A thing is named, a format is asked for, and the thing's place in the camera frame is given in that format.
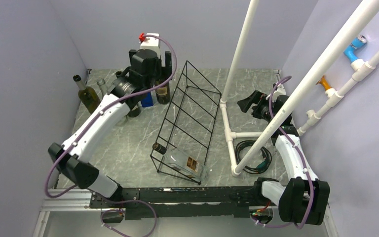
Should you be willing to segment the dark labelled wine bottle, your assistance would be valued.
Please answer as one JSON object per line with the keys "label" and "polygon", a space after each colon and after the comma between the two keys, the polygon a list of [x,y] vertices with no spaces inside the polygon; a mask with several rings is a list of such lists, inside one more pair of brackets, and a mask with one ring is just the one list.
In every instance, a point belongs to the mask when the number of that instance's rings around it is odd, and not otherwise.
{"label": "dark labelled wine bottle", "polygon": [[163,87],[159,87],[155,90],[156,99],[160,104],[168,104],[171,100],[170,85],[167,83]]}

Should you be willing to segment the clear square liquor bottle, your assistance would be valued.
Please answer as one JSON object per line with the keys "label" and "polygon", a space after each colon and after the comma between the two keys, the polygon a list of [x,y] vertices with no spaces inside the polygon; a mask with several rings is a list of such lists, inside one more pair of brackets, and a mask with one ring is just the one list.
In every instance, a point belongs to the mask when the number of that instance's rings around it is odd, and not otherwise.
{"label": "clear square liquor bottle", "polygon": [[187,153],[177,148],[167,149],[159,143],[154,143],[152,148],[154,151],[163,155],[164,163],[173,170],[178,171],[197,182],[206,179],[207,167]]}

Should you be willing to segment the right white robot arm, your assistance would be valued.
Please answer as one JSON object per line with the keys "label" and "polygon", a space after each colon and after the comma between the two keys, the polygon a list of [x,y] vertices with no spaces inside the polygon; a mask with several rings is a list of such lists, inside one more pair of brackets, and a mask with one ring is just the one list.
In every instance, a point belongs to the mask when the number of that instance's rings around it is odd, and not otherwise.
{"label": "right white robot arm", "polygon": [[272,144],[280,153],[289,182],[282,186],[270,178],[258,178],[246,194],[258,205],[271,201],[278,207],[283,222],[321,225],[330,194],[327,182],[319,180],[309,166],[303,153],[300,136],[288,116],[279,129],[271,136]]}

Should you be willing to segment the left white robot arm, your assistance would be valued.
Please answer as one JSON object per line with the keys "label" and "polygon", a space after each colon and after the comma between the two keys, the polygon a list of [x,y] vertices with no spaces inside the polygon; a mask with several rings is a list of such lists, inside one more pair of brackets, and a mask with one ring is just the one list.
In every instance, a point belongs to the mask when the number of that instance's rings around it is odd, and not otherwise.
{"label": "left white robot arm", "polygon": [[123,188],[90,164],[94,150],[110,130],[136,107],[162,75],[161,59],[150,49],[135,50],[127,67],[85,123],[62,144],[53,143],[48,153],[55,168],[76,187],[101,195],[109,207],[123,200]]}

